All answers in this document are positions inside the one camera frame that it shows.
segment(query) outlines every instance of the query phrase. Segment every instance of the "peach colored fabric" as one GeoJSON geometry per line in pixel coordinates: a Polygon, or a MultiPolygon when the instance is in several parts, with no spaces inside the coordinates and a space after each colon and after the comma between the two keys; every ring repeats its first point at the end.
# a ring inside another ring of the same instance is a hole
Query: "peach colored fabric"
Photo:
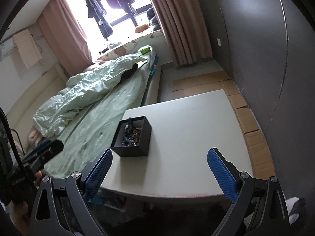
{"type": "Polygon", "coordinates": [[[43,58],[28,29],[13,35],[13,42],[18,47],[23,64],[29,69],[37,62],[43,64],[43,58]]]}
{"type": "Polygon", "coordinates": [[[93,64],[86,35],[66,0],[50,0],[37,22],[50,48],[71,76],[93,64]]]}
{"type": "Polygon", "coordinates": [[[151,0],[173,61],[191,64],[212,56],[209,35],[198,0],[151,0]]]}

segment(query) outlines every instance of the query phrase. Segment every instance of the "screw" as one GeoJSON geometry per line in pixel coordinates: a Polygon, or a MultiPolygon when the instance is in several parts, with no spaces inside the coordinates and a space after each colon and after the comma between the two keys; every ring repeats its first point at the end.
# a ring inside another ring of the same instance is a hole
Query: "screw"
{"type": "Polygon", "coordinates": [[[42,181],[43,181],[43,182],[49,181],[49,176],[44,176],[43,179],[42,179],[42,181]]]}
{"type": "Polygon", "coordinates": [[[248,178],[248,177],[249,177],[249,174],[246,173],[246,172],[241,172],[241,177],[242,177],[242,178],[248,178]]]}
{"type": "Polygon", "coordinates": [[[278,182],[278,179],[277,179],[275,176],[272,176],[272,177],[270,178],[270,180],[271,180],[272,182],[274,182],[274,183],[278,182]]]}
{"type": "Polygon", "coordinates": [[[77,177],[80,176],[80,172],[73,172],[73,173],[71,174],[71,176],[72,176],[73,178],[77,178],[77,177]]]}

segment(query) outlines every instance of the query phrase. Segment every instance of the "crumpled comforter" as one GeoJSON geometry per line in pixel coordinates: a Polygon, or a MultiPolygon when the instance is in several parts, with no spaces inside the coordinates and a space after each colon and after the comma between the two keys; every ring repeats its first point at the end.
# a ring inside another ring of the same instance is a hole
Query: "crumpled comforter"
{"type": "Polygon", "coordinates": [[[83,108],[104,98],[117,86],[123,72],[134,63],[154,62],[155,52],[133,53],[111,60],[86,72],[71,77],[66,88],[45,102],[33,116],[34,126],[44,137],[58,136],[83,108]]]}

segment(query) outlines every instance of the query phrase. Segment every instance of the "gray floor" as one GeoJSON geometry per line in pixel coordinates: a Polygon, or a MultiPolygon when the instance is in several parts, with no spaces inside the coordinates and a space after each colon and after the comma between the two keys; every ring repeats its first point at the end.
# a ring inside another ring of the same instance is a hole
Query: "gray floor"
{"type": "Polygon", "coordinates": [[[204,75],[222,70],[215,60],[200,62],[193,65],[175,67],[173,63],[162,65],[158,102],[172,100],[173,81],[196,75],[204,75]]]}

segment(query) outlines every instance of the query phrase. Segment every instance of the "black box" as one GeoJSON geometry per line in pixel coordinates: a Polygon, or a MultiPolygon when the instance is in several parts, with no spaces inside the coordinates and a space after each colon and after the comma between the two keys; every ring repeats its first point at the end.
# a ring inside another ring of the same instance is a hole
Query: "black box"
{"type": "Polygon", "coordinates": [[[135,127],[142,129],[139,145],[122,145],[125,136],[125,126],[128,124],[128,120],[121,120],[111,143],[111,149],[120,157],[148,156],[152,127],[145,116],[132,118],[132,121],[135,127]]]}

